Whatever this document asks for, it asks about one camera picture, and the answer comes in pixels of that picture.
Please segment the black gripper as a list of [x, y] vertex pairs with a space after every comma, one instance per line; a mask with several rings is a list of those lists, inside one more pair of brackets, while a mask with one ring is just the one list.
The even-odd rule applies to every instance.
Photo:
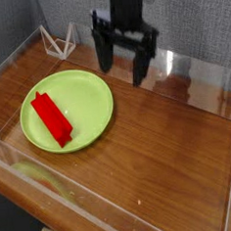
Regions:
[[115, 46], [135, 52], [133, 82], [139, 86], [146, 77], [148, 66], [156, 55], [159, 32], [145, 23], [142, 5], [111, 7], [109, 10], [93, 9], [92, 30], [100, 70], [108, 72], [114, 62]]

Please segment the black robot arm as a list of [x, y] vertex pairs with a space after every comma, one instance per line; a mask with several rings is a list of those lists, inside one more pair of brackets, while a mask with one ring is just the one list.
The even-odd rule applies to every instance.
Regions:
[[156, 56], [159, 32], [142, 19], [143, 0], [111, 0], [109, 10], [93, 9], [91, 34], [100, 69], [108, 72], [114, 60], [114, 45], [135, 52], [134, 86], [139, 86]]

